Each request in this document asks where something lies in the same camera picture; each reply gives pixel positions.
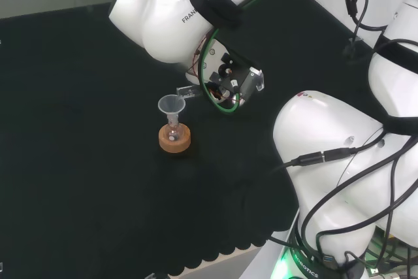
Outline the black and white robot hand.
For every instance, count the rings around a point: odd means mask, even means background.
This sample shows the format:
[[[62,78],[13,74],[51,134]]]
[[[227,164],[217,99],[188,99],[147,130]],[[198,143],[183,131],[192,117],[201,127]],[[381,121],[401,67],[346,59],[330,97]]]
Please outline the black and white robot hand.
[[[204,37],[185,72],[191,83],[185,98],[203,96],[223,114],[233,114],[255,92],[265,88],[264,73],[252,61],[240,56],[216,39]]]

